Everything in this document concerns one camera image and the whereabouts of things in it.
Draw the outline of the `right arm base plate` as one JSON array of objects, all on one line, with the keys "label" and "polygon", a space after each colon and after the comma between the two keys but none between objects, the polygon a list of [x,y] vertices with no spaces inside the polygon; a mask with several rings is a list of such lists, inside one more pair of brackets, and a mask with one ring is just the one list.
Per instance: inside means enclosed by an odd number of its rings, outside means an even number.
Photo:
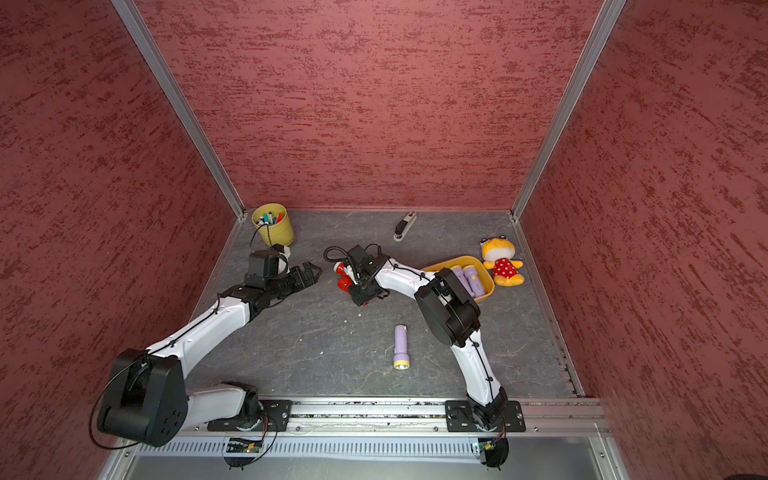
[{"label": "right arm base plate", "polygon": [[501,408],[481,408],[469,400],[444,404],[447,429],[451,433],[522,433],[527,430],[521,404],[507,401]]}]

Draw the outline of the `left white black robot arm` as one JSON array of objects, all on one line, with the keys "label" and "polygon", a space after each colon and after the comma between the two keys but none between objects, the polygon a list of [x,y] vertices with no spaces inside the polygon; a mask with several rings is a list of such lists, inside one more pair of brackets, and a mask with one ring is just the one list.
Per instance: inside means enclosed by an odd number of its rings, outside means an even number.
[{"label": "left white black robot arm", "polygon": [[318,282],[319,266],[291,266],[288,258],[280,246],[250,254],[243,282],[219,294],[200,316],[149,347],[123,351],[94,404],[89,433],[160,447],[179,431],[211,421],[240,431],[266,430],[269,417],[256,387],[230,381],[191,390],[186,379],[231,334]]}]

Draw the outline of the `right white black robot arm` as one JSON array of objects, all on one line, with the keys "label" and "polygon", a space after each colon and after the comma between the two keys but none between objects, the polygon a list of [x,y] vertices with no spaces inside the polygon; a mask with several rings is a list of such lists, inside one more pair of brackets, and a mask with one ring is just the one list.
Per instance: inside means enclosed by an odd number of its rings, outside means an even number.
[{"label": "right white black robot arm", "polygon": [[451,349],[459,365],[475,425],[489,431],[501,423],[508,396],[483,348],[481,310],[455,273],[418,270],[359,245],[344,250],[333,267],[341,275],[340,288],[358,306],[393,292],[413,299],[429,331]]}]

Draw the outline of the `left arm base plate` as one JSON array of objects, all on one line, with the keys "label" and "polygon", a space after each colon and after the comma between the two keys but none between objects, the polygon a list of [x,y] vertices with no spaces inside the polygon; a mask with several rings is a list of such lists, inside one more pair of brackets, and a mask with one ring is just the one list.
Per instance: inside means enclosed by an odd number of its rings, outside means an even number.
[{"label": "left arm base plate", "polygon": [[235,417],[208,422],[210,432],[256,434],[265,431],[284,432],[291,415],[293,402],[287,399],[259,400],[245,405]]}]

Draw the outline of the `yellow storage box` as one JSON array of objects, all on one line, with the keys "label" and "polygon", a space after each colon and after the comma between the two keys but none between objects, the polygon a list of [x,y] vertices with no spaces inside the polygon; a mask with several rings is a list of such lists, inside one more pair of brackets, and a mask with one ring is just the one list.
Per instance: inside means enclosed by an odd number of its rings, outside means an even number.
[{"label": "yellow storage box", "polygon": [[476,302],[494,293],[496,284],[481,260],[473,256],[460,256],[424,267],[427,272],[439,272],[447,268],[458,278],[465,290]]}]

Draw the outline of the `red flashlight all red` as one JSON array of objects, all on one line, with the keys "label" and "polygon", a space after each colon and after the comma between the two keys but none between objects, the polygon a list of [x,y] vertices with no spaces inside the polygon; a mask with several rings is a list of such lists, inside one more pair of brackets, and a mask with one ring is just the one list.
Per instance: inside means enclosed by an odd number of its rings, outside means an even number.
[{"label": "red flashlight all red", "polygon": [[345,293],[349,293],[351,286],[354,286],[354,282],[346,275],[341,276],[337,282],[337,287]]}]

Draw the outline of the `purple flashlight front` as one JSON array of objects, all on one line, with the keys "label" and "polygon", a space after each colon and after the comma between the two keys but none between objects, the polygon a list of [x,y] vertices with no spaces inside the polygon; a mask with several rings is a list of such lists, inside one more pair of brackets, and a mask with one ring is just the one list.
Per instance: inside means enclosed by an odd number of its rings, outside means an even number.
[{"label": "purple flashlight front", "polygon": [[405,325],[397,325],[394,329],[393,368],[395,370],[407,370],[410,368],[408,330]]}]

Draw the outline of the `purple flashlight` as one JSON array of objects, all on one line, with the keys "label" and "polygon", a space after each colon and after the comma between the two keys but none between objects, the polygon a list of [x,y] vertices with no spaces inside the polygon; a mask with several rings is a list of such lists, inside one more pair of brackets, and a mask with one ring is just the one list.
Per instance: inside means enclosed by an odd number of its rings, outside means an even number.
[{"label": "purple flashlight", "polygon": [[474,291],[467,280],[467,277],[465,276],[465,270],[460,265],[454,265],[451,267],[451,271],[455,274],[457,279],[460,281],[460,283],[463,285],[465,290],[468,292],[468,294],[471,297],[474,297]]},{"label": "purple flashlight", "polygon": [[477,268],[474,265],[467,265],[463,269],[465,270],[465,276],[474,291],[474,298],[483,297],[486,294],[486,291]]},{"label": "purple flashlight", "polygon": [[410,368],[408,330],[405,325],[397,325],[394,329],[393,368],[395,370],[407,370]]}]

